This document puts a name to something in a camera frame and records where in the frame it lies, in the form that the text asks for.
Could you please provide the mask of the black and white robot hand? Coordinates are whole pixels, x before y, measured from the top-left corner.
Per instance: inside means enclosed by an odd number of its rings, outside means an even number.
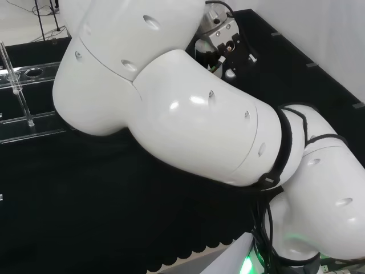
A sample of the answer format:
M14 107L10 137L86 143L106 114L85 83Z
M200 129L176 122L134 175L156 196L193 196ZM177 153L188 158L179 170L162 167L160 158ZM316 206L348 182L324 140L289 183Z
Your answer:
M248 72L256 65L255 51L247 48L242 36L235 34L217 48L198 39L194 45L195 60L215 76L232 81L239 73Z

